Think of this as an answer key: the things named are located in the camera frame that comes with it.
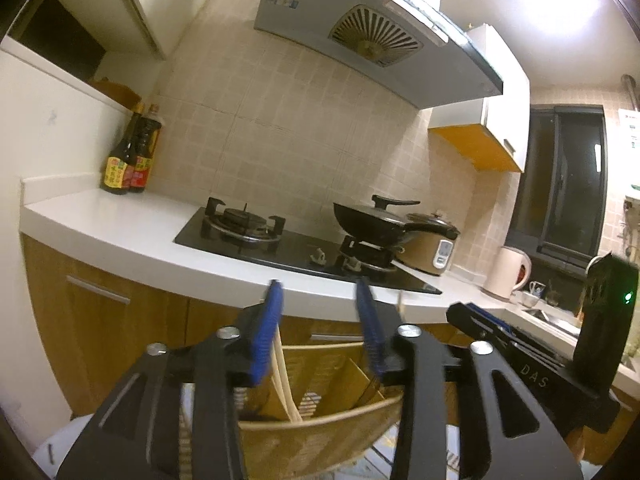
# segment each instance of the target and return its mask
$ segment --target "screw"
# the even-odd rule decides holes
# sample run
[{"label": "screw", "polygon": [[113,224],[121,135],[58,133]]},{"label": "screw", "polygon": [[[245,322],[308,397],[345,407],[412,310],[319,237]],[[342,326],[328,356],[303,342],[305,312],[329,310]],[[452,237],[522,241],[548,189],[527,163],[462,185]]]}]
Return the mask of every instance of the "screw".
[{"label": "screw", "polygon": [[422,330],[420,330],[419,326],[415,325],[400,325],[398,327],[398,333],[404,337],[418,337]]},{"label": "screw", "polygon": [[146,346],[146,353],[153,357],[166,354],[166,345],[164,343],[151,343]]},{"label": "screw", "polygon": [[494,347],[487,341],[473,341],[469,348],[474,354],[478,355],[488,355],[494,351]]},{"label": "screw", "polygon": [[216,332],[219,339],[235,339],[240,337],[240,331],[235,326],[223,326]]}]

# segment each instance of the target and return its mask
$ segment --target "triangular cutout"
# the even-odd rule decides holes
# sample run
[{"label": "triangular cutout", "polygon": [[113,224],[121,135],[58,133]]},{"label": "triangular cutout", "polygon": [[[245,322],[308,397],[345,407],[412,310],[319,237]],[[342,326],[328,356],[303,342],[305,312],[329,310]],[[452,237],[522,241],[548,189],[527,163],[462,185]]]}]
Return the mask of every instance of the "triangular cutout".
[{"label": "triangular cutout", "polygon": [[537,431],[540,427],[538,420],[507,378],[498,370],[494,370],[491,377],[494,380],[495,397],[498,399],[504,436],[514,438]]}]

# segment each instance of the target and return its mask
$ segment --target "lid handle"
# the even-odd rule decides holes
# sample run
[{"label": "lid handle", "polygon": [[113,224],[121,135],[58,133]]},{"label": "lid handle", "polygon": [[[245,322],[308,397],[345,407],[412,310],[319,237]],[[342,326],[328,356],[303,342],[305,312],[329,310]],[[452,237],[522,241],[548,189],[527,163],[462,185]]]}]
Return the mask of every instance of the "lid handle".
[{"label": "lid handle", "polygon": [[371,197],[376,209],[386,209],[388,205],[418,205],[419,200],[395,200],[385,196],[373,195]]}]

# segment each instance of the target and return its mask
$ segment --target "bamboo basket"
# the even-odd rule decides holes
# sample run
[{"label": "bamboo basket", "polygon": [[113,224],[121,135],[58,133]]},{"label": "bamboo basket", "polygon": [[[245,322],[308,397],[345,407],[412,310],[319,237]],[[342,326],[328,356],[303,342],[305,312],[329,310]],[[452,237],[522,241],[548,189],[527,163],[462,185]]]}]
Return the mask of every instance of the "bamboo basket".
[{"label": "bamboo basket", "polygon": [[[385,399],[360,368],[361,342],[282,346],[276,334],[272,373],[258,388],[236,391],[239,423],[251,480],[315,475],[356,460],[400,417],[401,395]],[[186,384],[185,398],[193,399]],[[190,476],[190,404],[183,402],[181,480]]]}]

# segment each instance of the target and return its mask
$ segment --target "white countertop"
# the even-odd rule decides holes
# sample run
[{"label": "white countertop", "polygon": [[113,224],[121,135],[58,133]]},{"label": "white countertop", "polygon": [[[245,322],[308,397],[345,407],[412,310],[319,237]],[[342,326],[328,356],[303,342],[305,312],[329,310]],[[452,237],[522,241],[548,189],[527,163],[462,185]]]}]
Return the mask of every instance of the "white countertop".
[{"label": "white countertop", "polygon": [[[152,193],[117,196],[100,189],[68,194],[22,207],[20,231],[72,258],[155,288],[229,306],[257,303],[270,280],[285,289],[284,313],[315,319],[356,321],[353,283],[244,262],[173,243],[198,207]],[[527,330],[570,357],[575,340],[489,297],[450,273],[440,277],[407,269],[442,290],[405,292],[405,318],[444,323],[451,303],[473,302]],[[398,292],[373,287],[375,297],[396,303]],[[640,378],[620,367],[614,385],[640,399]]]}]

